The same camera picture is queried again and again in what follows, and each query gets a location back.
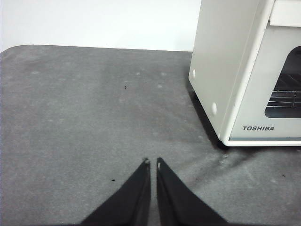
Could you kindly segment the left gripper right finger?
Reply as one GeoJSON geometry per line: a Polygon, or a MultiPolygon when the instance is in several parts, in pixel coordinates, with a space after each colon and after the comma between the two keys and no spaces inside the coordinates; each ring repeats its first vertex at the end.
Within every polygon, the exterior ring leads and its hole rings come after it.
{"type": "Polygon", "coordinates": [[[157,201],[162,226],[227,224],[180,180],[163,158],[157,158],[157,201]]]}

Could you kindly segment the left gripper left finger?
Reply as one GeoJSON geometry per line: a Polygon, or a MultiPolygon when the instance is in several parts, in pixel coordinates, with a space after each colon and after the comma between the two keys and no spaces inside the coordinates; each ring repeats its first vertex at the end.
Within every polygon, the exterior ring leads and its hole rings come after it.
{"type": "Polygon", "coordinates": [[[82,226],[145,226],[151,201],[151,165],[145,158],[125,183],[82,226]]]}

